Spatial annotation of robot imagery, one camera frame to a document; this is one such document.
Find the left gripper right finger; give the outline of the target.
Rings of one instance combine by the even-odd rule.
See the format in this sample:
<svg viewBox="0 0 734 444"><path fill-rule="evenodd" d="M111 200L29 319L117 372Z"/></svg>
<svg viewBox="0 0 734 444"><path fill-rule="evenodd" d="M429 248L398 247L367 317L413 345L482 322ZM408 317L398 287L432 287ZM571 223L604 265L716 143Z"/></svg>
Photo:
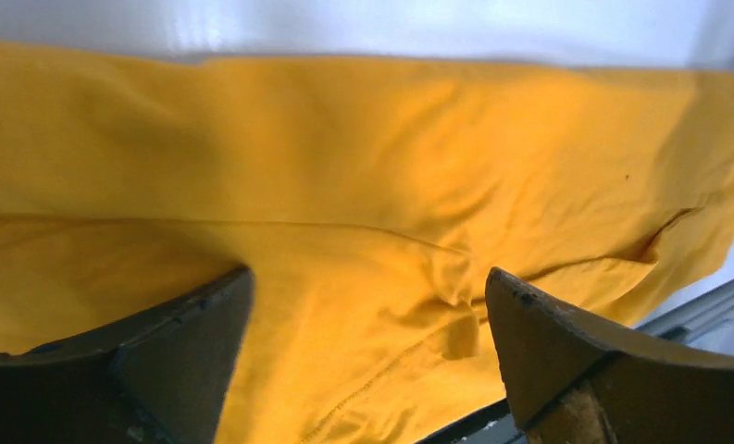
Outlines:
<svg viewBox="0 0 734 444"><path fill-rule="evenodd" d="M734 443L734 356L623 327L499 268L485 298L529 442Z"/></svg>

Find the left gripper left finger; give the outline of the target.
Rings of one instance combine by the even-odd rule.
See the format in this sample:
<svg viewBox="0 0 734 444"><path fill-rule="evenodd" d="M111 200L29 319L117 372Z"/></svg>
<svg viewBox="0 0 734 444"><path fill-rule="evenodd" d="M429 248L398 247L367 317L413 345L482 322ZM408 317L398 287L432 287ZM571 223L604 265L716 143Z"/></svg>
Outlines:
<svg viewBox="0 0 734 444"><path fill-rule="evenodd" d="M252 308L234 269L104 326L0 353L0 443L211 443Z"/></svg>

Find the yellow t-shirt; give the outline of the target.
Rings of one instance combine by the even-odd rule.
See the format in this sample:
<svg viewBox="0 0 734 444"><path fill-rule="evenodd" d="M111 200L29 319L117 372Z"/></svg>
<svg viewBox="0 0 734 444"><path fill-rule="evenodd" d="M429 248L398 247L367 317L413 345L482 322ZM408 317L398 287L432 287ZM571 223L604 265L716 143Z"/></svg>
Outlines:
<svg viewBox="0 0 734 444"><path fill-rule="evenodd" d="M633 325L734 239L734 73L0 43L0 352L255 274L220 443L504 395L500 267Z"/></svg>

